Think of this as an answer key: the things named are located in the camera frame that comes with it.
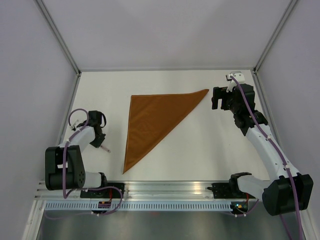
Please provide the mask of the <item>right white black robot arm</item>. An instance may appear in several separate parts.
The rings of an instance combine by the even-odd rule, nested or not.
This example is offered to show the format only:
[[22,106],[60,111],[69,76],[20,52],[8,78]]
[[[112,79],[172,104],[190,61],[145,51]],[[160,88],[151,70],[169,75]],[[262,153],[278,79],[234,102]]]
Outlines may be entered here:
[[251,142],[262,160],[269,180],[254,177],[249,172],[230,176],[228,192],[235,198],[249,194],[261,200],[271,216],[306,210],[309,205],[314,182],[309,174],[301,174],[285,156],[275,141],[267,119],[255,109],[255,91],[249,84],[214,87],[212,109],[231,111],[235,125]]

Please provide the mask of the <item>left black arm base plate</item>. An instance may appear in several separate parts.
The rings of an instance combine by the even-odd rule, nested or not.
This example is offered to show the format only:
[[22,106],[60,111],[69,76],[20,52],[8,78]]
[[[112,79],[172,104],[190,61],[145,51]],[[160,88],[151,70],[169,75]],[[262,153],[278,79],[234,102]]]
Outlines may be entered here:
[[125,183],[123,182],[109,182],[107,185],[109,188],[102,190],[82,190],[80,192],[81,199],[120,199],[121,194],[125,192]]

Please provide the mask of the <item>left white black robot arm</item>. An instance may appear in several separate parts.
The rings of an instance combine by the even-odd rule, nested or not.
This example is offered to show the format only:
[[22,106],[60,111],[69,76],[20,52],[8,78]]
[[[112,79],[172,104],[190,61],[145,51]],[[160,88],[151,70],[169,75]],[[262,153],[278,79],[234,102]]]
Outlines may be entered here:
[[102,172],[85,170],[82,152],[89,145],[101,147],[107,120],[100,111],[77,110],[86,114],[86,120],[72,126],[74,133],[67,140],[45,151],[45,186],[49,191],[91,189],[98,198],[104,198],[109,193],[107,178]]

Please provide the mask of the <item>white plastic knife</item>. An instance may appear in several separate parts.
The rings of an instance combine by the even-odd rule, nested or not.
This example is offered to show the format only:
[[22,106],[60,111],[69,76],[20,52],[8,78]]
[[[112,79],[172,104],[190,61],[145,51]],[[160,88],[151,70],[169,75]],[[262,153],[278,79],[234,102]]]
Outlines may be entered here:
[[111,150],[108,149],[107,147],[103,146],[103,145],[101,145],[100,148],[101,148],[102,150],[106,151],[107,153],[111,153]]

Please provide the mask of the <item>orange-brown cloth napkin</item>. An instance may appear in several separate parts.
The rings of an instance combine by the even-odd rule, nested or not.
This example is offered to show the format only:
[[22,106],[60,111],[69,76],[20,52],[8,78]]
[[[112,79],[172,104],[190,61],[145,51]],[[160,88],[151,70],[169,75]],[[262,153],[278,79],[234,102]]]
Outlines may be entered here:
[[123,173],[152,151],[208,92],[208,89],[202,89],[191,93],[132,95]]

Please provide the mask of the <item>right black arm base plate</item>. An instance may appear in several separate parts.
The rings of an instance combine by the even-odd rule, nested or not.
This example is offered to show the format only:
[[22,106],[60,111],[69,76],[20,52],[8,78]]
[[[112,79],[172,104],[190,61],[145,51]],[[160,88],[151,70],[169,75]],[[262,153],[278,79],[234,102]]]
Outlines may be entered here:
[[211,184],[214,199],[237,199],[238,197],[232,192],[229,183],[215,182]]

